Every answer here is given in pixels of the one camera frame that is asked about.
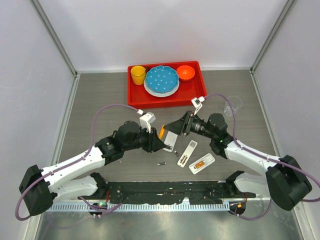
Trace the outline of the slim white remote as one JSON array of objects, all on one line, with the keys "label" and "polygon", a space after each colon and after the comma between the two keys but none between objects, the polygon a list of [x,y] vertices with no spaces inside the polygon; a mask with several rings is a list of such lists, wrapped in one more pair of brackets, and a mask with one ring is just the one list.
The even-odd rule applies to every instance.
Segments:
[{"label": "slim white remote", "polygon": [[184,150],[183,154],[179,158],[177,165],[183,168],[186,163],[188,162],[189,158],[193,154],[195,148],[197,147],[198,143],[194,140],[191,140],[186,149]]}]

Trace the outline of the yellow handle screwdriver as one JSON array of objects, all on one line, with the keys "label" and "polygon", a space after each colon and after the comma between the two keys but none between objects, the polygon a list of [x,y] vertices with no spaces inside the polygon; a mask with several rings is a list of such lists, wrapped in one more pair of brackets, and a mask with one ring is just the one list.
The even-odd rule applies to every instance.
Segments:
[{"label": "yellow handle screwdriver", "polygon": [[158,134],[158,137],[159,137],[160,140],[163,138],[164,134],[165,134],[165,126],[162,125],[161,129],[160,129],[160,132]]}]

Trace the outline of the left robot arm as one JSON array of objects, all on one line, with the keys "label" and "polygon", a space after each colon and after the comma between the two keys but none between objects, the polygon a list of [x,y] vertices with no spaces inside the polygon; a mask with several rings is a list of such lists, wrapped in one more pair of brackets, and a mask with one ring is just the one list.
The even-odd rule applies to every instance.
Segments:
[{"label": "left robot arm", "polygon": [[49,167],[30,166],[20,183],[18,202],[24,202],[33,217],[66,198],[93,196],[100,200],[107,192],[104,178],[95,172],[83,179],[78,176],[121,159],[126,151],[143,149],[154,153],[164,147],[154,127],[143,128],[134,121],[126,121],[112,135],[75,157]]}]

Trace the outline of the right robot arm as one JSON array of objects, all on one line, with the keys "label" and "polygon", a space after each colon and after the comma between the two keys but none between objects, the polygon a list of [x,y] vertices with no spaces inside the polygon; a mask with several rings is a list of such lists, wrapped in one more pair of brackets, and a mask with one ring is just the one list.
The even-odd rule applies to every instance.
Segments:
[{"label": "right robot arm", "polygon": [[257,175],[240,173],[228,182],[225,190],[230,197],[253,193],[268,197],[283,210],[290,211],[311,192],[312,185],[295,158],[272,156],[251,148],[230,135],[227,128],[220,113],[213,113],[208,120],[203,120],[191,111],[164,126],[165,130],[179,136],[195,133],[209,138],[209,146],[215,155],[257,172]]}]

